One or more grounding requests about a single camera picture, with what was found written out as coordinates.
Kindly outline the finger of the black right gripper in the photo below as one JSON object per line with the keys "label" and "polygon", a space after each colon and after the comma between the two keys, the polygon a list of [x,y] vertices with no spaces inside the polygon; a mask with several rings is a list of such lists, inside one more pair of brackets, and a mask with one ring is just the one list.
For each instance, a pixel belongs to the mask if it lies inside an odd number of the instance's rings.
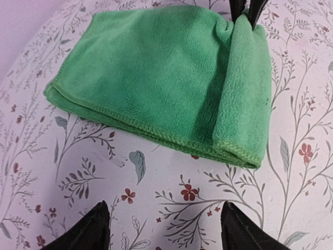
{"label": "finger of the black right gripper", "polygon": [[246,2],[246,0],[229,0],[232,22],[235,22],[237,18],[243,13]]}
{"label": "finger of the black right gripper", "polygon": [[254,29],[257,21],[267,4],[268,0],[251,0],[250,5],[249,5],[249,10],[248,10],[248,20]]}

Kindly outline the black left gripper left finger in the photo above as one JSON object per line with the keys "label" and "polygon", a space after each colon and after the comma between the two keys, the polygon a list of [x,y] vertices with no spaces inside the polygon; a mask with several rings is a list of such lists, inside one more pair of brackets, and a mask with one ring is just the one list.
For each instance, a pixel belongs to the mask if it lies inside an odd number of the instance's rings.
{"label": "black left gripper left finger", "polygon": [[43,250],[106,250],[110,244],[110,212],[107,203],[97,203],[65,234],[44,246]]}

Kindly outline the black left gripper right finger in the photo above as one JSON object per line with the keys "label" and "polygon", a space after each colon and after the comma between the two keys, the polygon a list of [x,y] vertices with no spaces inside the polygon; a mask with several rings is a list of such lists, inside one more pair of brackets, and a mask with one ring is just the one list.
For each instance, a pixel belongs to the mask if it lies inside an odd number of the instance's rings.
{"label": "black left gripper right finger", "polygon": [[221,228],[223,250],[289,250],[265,233],[232,202],[223,204]]}

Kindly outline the green microfiber towel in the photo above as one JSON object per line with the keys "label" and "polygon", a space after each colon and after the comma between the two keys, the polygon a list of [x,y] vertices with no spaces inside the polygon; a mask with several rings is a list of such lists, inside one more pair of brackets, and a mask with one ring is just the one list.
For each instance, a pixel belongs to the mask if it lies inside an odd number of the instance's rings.
{"label": "green microfiber towel", "polygon": [[54,106],[178,151],[256,169],[271,115],[265,29],[175,5],[100,12],[44,90]]}

